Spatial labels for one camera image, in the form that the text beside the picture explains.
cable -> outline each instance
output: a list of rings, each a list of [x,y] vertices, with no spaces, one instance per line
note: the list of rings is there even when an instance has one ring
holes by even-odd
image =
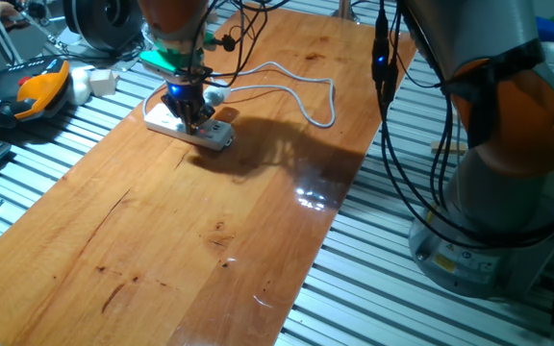
[[[461,171],[459,170],[461,167],[461,117],[458,112],[457,126],[457,168],[455,169],[455,184],[457,185],[457,203],[459,203],[459,211],[461,212],[461,215],[465,216],[465,212],[463,210],[463,200],[461,199]]]
[[[334,100],[334,96],[333,96],[334,93],[335,93],[335,83],[333,82],[332,79],[330,79],[330,78],[313,79],[313,78],[300,77],[300,76],[297,76],[297,75],[289,72],[288,70],[285,69],[285,67],[283,67],[282,65],[280,65],[277,62],[265,62],[265,63],[261,64],[260,66],[254,68],[254,69],[251,69],[251,70],[245,71],[245,72],[240,72],[240,76],[245,76],[245,75],[249,75],[249,74],[252,74],[252,73],[256,73],[260,69],[262,69],[263,67],[268,66],[268,65],[273,65],[273,66],[278,67],[284,73],[286,73],[288,76],[292,77],[293,79],[295,79],[297,81],[310,82],[310,83],[327,83],[327,82],[330,83],[329,102],[330,102],[330,108],[331,108],[331,120],[328,123],[324,123],[324,124],[313,120],[307,114],[307,112],[305,111],[305,107],[303,106],[303,102],[300,100],[300,97],[298,97],[298,95],[296,94],[296,92],[294,92],[294,90],[292,90],[292,89],[290,89],[289,87],[286,87],[286,86],[265,86],[265,85],[262,85],[262,86],[241,86],[241,87],[233,88],[232,91],[247,90],[247,89],[252,89],[252,88],[279,88],[281,90],[285,90],[285,91],[289,92],[292,96],[294,96],[294,98],[296,99],[296,102],[298,103],[298,107],[300,107],[300,110],[303,113],[303,116],[305,116],[305,119],[307,119],[307,121],[309,121],[311,124],[317,126],[318,128],[322,128],[322,129],[330,128],[331,126],[333,126],[335,124],[335,120],[337,119],[337,115],[335,113],[335,100]]]
[[[155,95],[156,93],[158,93],[158,91],[160,91],[161,89],[163,89],[165,87],[165,83],[162,83],[158,86],[155,86],[155,88],[153,90],[151,90],[151,93],[144,98],[144,100],[142,101],[142,117],[145,118],[146,117],[146,104],[149,102],[149,100],[153,97],[153,95]]]
[[[254,2],[257,2],[259,4],[261,4],[261,6],[264,6],[264,8],[260,8],[260,9],[256,9],[256,8],[253,8],[253,7],[250,7],[250,6],[247,6],[245,4],[242,3],[242,1],[239,1],[240,5],[243,6],[246,10],[249,10],[249,11],[253,11],[253,12],[271,12],[271,11],[274,11],[274,10],[277,10],[279,9],[280,7],[286,5],[290,0],[283,0],[282,2],[270,7],[270,8],[267,8],[265,5],[267,3],[269,3],[271,0],[268,0],[268,1],[264,1],[264,0],[255,0]]]

end effector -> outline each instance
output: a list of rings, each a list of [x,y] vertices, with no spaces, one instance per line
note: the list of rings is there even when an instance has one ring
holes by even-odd
[[[205,104],[202,81],[212,70],[204,66],[208,37],[202,23],[208,0],[138,0],[157,51],[142,52],[144,66],[165,78],[162,101],[193,135],[214,114]]]

wooden board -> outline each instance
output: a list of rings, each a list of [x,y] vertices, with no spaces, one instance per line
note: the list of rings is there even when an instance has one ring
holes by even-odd
[[[237,92],[217,115],[236,139],[214,153],[146,130],[136,108],[0,237],[0,345],[272,344],[380,124],[372,41],[337,18],[269,15],[247,68],[333,78],[328,130],[285,92]],[[400,49],[409,63],[405,35]],[[220,72],[236,61],[207,54]],[[257,84],[330,116],[328,86],[237,81]]]

power strip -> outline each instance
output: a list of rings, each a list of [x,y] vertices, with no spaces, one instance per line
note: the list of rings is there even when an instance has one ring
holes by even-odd
[[[234,138],[234,131],[230,124],[213,119],[202,124],[194,135],[188,135],[181,119],[172,115],[163,103],[146,114],[144,123],[149,130],[216,151],[229,146]]]

black cable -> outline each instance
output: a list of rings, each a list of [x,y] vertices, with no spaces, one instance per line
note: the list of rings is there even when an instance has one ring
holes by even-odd
[[[355,2],[353,2],[353,3],[350,4],[350,10],[351,10],[353,7],[359,6],[359,5],[361,5],[361,4],[365,3],[365,2],[371,3],[371,4],[374,3],[373,1],[369,1],[369,0],[359,0],[359,1],[355,1]]]
[[[399,64],[401,65],[401,68],[403,68],[403,70],[405,71],[405,75],[410,79],[410,81],[412,81],[412,83],[414,83],[417,87],[422,87],[422,88],[437,88],[437,87],[441,87],[441,83],[436,83],[436,84],[433,84],[433,85],[423,85],[421,84],[420,82],[417,82],[414,78],[412,78],[412,76],[410,75],[410,72],[408,71],[408,69],[405,67],[405,63],[403,63],[403,61],[401,60],[401,55],[397,52],[396,54],[396,57],[399,59]]]
[[[247,35],[247,33],[249,33],[249,30],[251,29],[252,33],[254,34],[254,37],[256,36],[256,33],[255,33],[255,29],[254,29],[254,23],[256,22],[256,19],[258,18],[258,15],[260,14],[259,12],[256,12],[256,14],[254,15],[254,18],[253,19],[249,19],[249,16],[247,15],[247,13],[245,12],[242,12],[242,14],[245,16],[245,18],[247,19],[247,21],[249,22],[249,25],[247,26],[247,29],[244,30],[244,33]],[[237,39],[235,41],[235,43],[239,43],[240,41],[240,37],[239,39]]]
[[[245,58],[244,62],[242,63],[242,65],[237,68],[237,70],[235,72],[230,72],[230,73],[217,73],[217,74],[212,74],[211,77],[216,77],[216,78],[222,78],[222,77],[234,77],[234,76],[237,76],[244,68],[245,66],[247,65],[247,63],[249,62],[249,59],[251,57],[251,53],[253,52],[255,46],[256,46],[256,43],[258,42],[258,38],[260,37],[262,31],[264,30],[264,28],[266,27],[266,24],[268,23],[268,15],[267,13],[265,12],[264,13],[264,22],[263,22],[263,25],[260,27],[260,29],[258,30],[258,33],[256,34],[256,38],[253,40],[252,44],[251,44],[251,47],[249,48],[249,51],[247,52],[247,57]]]
[[[282,2],[280,2],[278,4],[267,8],[266,4],[269,3],[270,1],[271,0],[267,0],[267,1],[255,0],[254,2],[259,3],[261,5],[261,7],[259,9],[247,6],[247,5],[243,4],[242,1],[239,1],[239,2],[240,2],[240,5],[243,6],[246,10],[253,11],[253,12],[264,12],[264,13],[266,13],[266,12],[271,12],[271,11],[279,9],[280,7],[286,5],[290,0],[283,0]]]
[[[448,130],[446,135],[445,146],[440,146],[440,151],[443,152],[443,161],[441,162],[440,177],[438,178],[438,190],[440,191],[440,202],[444,208],[448,208],[445,199],[443,198],[443,180],[446,174],[446,166],[448,165],[448,157],[450,156],[450,146],[452,145],[452,101],[450,101],[450,94],[444,93],[446,100],[446,126]]]
[[[200,37],[200,32],[202,31],[202,29],[204,28],[205,23],[207,22],[207,18],[209,17],[209,14],[213,11],[215,6],[217,6],[217,0],[213,0],[211,5],[207,8],[207,11],[202,15],[202,18],[200,19],[200,23],[198,23],[198,26],[196,27],[196,31],[193,34],[193,40],[191,41],[191,49],[189,50],[188,70],[183,71],[183,72],[185,72],[185,74],[187,74],[188,79],[189,79],[189,83],[192,84],[192,85],[194,85],[194,80],[193,80],[194,76],[191,72],[191,68],[193,67],[194,55],[195,55],[195,52],[196,52],[196,42],[197,42],[198,38]]]

